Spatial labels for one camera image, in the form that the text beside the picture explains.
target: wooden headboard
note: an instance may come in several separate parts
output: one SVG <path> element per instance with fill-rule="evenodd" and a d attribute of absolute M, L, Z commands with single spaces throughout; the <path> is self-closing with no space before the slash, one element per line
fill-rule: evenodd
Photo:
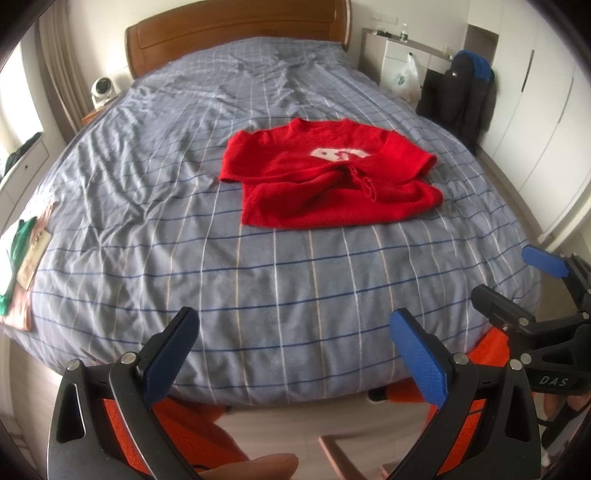
<path fill-rule="evenodd" d="M 138 77 L 187 53 L 241 38 L 332 40 L 349 47 L 350 0 L 203 0 L 142 20 L 125 31 Z"/>

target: blue gripper pad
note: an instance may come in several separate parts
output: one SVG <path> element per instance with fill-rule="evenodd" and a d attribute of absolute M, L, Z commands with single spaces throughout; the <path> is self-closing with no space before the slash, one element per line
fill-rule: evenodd
<path fill-rule="evenodd" d="M 198 337 L 199 315 L 194 309 L 183 307 L 162 333 L 157 333 L 146 343 L 139 354 L 148 360 L 142 391 L 148 408 L 166 398 Z"/>
<path fill-rule="evenodd" d="M 521 258 L 528 265 L 538 268 L 555 278 L 566 278 L 569 276 L 569 269 L 564 260 L 556 255 L 549 254 L 541 248 L 526 245 L 521 251 Z"/>
<path fill-rule="evenodd" d="M 450 353 L 434 335 L 429 335 L 407 309 L 390 317 L 390 337 L 411 372 L 424 399 L 441 408 L 453 375 Z"/>

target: pink striped cloth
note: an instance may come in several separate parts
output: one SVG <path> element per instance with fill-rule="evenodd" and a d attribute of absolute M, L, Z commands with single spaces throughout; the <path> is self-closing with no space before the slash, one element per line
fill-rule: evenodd
<path fill-rule="evenodd" d="M 37 215 L 37 221 L 35 222 L 35 226 L 33 227 L 31 236 L 29 237 L 29 245 L 31 244 L 31 240 L 34 239 L 37 234 L 47 226 L 47 222 L 49 221 L 49 217 L 55 205 L 55 203 L 50 203 L 45 207 L 44 210 L 41 211 L 41 213 Z M 14 293 L 12 295 L 10 311 L 6 316 L 0 315 L 0 323 L 28 332 L 33 327 L 33 320 L 31 317 L 31 292 L 29 290 L 25 290 L 18 283 L 16 283 L 14 286 Z"/>

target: silver bolt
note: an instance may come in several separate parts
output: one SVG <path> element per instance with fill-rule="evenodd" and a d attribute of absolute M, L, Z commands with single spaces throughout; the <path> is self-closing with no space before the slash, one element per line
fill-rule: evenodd
<path fill-rule="evenodd" d="M 466 365 L 470 361 L 470 359 L 466 356 L 465 353 L 454 353 L 453 361 L 458 365 Z"/>
<path fill-rule="evenodd" d="M 76 368 L 78 368 L 79 366 L 80 366 L 80 360 L 75 358 L 74 360 L 70 360 L 68 362 L 68 364 L 66 365 L 66 369 L 71 372 L 72 370 L 76 370 Z"/>
<path fill-rule="evenodd" d="M 135 359 L 138 356 L 133 352 L 127 352 L 121 355 L 121 363 L 125 365 L 129 365 L 135 362 Z"/>
<path fill-rule="evenodd" d="M 521 362 L 515 358 L 512 358 L 511 360 L 509 360 L 509 366 L 513 370 L 521 370 L 523 368 L 523 365 L 521 364 Z"/>

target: white graphic print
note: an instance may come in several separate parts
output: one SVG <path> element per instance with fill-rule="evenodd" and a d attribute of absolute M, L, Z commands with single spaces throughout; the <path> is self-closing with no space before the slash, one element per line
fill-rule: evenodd
<path fill-rule="evenodd" d="M 369 157 L 369 153 L 356 148 L 316 148 L 310 155 L 312 157 L 323 158 L 328 161 L 350 160 L 349 154 L 359 158 Z"/>

